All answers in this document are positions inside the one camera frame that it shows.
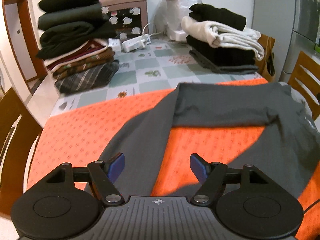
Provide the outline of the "dark grey garment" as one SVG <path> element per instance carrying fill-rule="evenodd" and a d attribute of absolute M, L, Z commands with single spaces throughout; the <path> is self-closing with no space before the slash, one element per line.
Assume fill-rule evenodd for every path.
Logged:
<path fill-rule="evenodd" d="M 259 139 L 231 166 L 252 164 L 294 197 L 302 194 L 319 162 L 319 132 L 303 104 L 292 98 L 290 86 L 181 83 L 125 123 L 103 150 L 102 161 L 119 152 L 125 156 L 115 183 L 123 197 L 151 193 L 176 126 L 263 126 Z"/>

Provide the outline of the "left stack patterned clothes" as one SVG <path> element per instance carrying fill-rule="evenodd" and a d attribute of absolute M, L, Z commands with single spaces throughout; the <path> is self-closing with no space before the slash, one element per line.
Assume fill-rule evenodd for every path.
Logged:
<path fill-rule="evenodd" d="M 44 61 L 44 66 L 56 80 L 83 72 L 93 67 L 112 62 L 115 52 L 108 46 L 108 42 L 93 39 L 79 48 L 53 59 Z"/>

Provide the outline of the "left stack dark clothes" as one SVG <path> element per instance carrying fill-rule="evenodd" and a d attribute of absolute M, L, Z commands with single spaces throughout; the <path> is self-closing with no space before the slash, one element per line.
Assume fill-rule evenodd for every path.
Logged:
<path fill-rule="evenodd" d="M 38 19 L 43 31 L 39 59 L 61 56 L 92 39 L 116 37 L 100 0 L 41 0 L 38 6 L 44 11 Z"/>

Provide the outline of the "wooden chair at left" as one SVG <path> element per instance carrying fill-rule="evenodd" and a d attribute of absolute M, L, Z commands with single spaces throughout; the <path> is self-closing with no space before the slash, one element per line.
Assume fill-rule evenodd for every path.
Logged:
<path fill-rule="evenodd" d="M 41 133 L 41 125 L 10 88 L 1 99 L 1 217 L 10 217 L 14 202 L 23 194 L 29 153 Z"/>

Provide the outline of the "plaid folded garment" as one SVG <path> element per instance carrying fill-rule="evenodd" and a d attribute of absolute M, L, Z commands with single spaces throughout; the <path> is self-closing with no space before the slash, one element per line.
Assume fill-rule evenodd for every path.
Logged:
<path fill-rule="evenodd" d="M 119 61 L 114 60 L 55 82 L 61 94 L 73 94 L 108 85 L 119 70 Z"/>

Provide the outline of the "grey folded garment bottom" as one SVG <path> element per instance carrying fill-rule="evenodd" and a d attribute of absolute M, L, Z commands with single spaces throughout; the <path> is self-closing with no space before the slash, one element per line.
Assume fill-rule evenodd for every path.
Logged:
<path fill-rule="evenodd" d="M 216 74 L 235 74 L 235 75 L 245 75 L 254 74 L 258 71 L 258 67 L 251 64 L 240 65 L 240 66 L 218 66 L 205 56 L 200 54 L 197 50 L 189 50 L 189 54 L 195 59 L 195 61 L 204 69 L 208 69 Z"/>

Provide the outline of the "black folded garment under towel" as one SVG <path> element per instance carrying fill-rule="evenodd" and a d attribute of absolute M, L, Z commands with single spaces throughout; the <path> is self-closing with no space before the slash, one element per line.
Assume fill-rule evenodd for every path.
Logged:
<path fill-rule="evenodd" d="M 223 47 L 212 48 L 206 42 L 199 41 L 190 35 L 187 36 L 186 41 L 193 49 L 218 66 L 255 65 L 255 53 L 252 50 Z"/>

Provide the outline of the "brown paper bag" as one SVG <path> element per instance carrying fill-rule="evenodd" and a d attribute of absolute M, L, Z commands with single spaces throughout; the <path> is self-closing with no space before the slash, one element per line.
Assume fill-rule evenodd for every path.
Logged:
<path fill-rule="evenodd" d="M 255 65 L 258 67 L 258 73 L 268 82 L 273 82 L 276 77 L 276 70 L 274 67 L 274 53 L 273 47 L 275 39 L 267 35 L 262 34 L 258 42 L 263 47 L 265 55 L 261 61 L 255 61 Z"/>

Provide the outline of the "wooden chair with blanket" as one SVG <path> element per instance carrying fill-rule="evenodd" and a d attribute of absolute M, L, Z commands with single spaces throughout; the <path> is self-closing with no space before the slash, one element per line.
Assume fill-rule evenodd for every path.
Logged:
<path fill-rule="evenodd" d="M 288 84 L 304 97 L 316 120 L 319 117 L 319 63 L 300 51 Z"/>

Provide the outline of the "white power strip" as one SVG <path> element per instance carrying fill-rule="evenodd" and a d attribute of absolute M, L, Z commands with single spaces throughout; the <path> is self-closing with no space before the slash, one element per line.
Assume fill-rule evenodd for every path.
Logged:
<path fill-rule="evenodd" d="M 150 35 L 144 34 L 144 35 L 140 35 L 135 38 L 124 41 L 121 46 L 124 52 L 129 53 L 137 49 L 144 49 L 150 43 L 151 43 Z"/>

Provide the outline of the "white folded towel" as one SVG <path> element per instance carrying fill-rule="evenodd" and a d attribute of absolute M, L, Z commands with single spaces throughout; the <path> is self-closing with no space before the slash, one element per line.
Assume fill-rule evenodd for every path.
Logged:
<path fill-rule="evenodd" d="M 182 18 L 181 27 L 186 34 L 209 44 L 212 48 L 252 50 L 256 60 L 261 61 L 264 58 L 264 48 L 258 42 L 261 33 L 251 28 L 245 27 L 240 31 L 215 21 L 197 22 L 190 16 Z"/>

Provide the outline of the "black garment on top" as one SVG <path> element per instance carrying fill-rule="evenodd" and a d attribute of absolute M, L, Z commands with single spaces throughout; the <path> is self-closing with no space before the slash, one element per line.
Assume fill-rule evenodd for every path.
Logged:
<path fill-rule="evenodd" d="M 231 12 L 226 8 L 216 8 L 209 4 L 194 4 L 189 10 L 189 16 L 198 22 L 219 22 L 240 31 L 244 30 L 247 23 L 244 16 Z"/>

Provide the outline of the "pink sticker appliance box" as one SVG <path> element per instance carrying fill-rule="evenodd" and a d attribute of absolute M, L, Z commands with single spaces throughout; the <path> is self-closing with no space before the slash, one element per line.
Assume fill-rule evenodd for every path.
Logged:
<path fill-rule="evenodd" d="M 147 32 L 147 0 L 100 0 L 116 38 L 121 42 Z"/>

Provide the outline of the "silver refrigerator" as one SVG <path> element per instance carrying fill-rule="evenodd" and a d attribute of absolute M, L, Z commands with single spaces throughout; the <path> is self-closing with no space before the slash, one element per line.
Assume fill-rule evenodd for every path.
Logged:
<path fill-rule="evenodd" d="M 319 0 L 296 0 L 292 34 L 280 81 L 289 81 L 301 51 L 309 56 L 314 54 L 318 25 Z"/>

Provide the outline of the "brown wooden door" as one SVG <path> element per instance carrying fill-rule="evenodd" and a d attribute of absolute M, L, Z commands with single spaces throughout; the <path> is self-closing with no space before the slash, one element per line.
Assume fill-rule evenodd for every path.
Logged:
<path fill-rule="evenodd" d="M 47 76 L 43 61 L 36 57 L 39 48 L 27 0 L 2 0 L 4 23 L 14 59 L 25 83 Z"/>

